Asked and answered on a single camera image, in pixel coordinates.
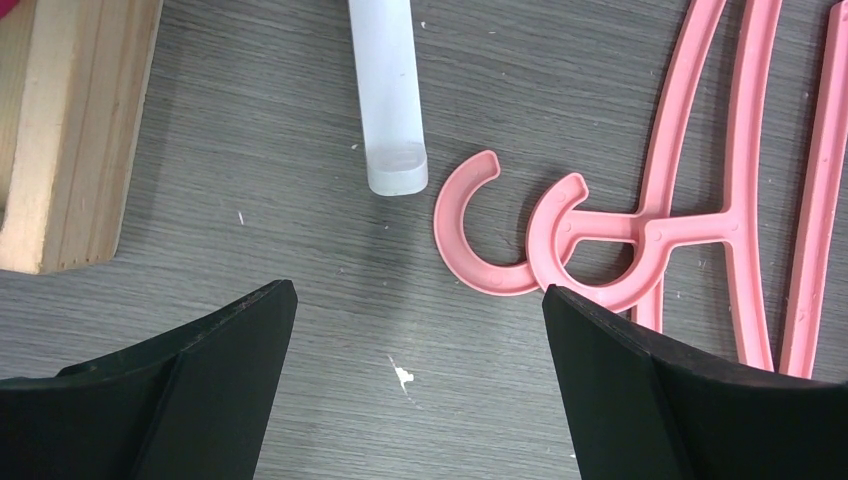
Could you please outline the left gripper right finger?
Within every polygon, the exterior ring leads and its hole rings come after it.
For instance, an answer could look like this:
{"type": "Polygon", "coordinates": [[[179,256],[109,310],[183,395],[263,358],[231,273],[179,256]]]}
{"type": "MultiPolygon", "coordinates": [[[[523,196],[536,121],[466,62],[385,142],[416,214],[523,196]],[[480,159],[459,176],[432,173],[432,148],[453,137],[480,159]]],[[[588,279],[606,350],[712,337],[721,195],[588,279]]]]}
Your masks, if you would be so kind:
{"type": "Polygon", "coordinates": [[[551,286],[544,320],[585,479],[843,479],[847,387],[753,368],[551,286]]]}

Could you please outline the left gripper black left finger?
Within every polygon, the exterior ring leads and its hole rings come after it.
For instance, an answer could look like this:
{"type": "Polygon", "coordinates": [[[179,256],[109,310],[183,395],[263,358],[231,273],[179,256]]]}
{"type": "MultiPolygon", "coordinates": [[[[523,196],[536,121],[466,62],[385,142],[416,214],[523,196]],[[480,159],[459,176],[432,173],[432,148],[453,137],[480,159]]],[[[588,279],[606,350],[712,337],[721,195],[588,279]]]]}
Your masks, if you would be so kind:
{"type": "Polygon", "coordinates": [[[298,298],[273,281],[53,377],[1,383],[5,479],[250,479],[298,298]]]}

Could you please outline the pink plastic hanger large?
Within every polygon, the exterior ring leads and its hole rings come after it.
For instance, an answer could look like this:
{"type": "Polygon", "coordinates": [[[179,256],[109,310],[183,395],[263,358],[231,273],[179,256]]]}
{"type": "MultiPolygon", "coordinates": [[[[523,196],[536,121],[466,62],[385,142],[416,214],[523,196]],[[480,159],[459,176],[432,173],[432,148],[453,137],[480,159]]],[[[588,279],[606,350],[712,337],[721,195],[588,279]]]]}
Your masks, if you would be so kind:
{"type": "Polygon", "coordinates": [[[643,252],[647,244],[638,238],[639,227],[669,217],[689,115],[724,7],[722,1],[693,1],[689,6],[656,109],[634,213],[578,209],[588,197],[588,186],[581,175],[569,174],[534,206],[526,229],[525,261],[511,266],[491,264],[473,251],[464,231],[472,196],[501,173],[497,155],[482,151],[453,171],[437,198],[433,232],[449,270],[469,287],[498,296],[522,295],[551,284],[564,286],[614,312],[630,310],[637,324],[661,331],[663,267],[633,275],[640,290],[635,296],[627,292],[609,296],[602,286],[577,282],[564,266],[580,241],[629,243],[636,252],[643,252]]]}

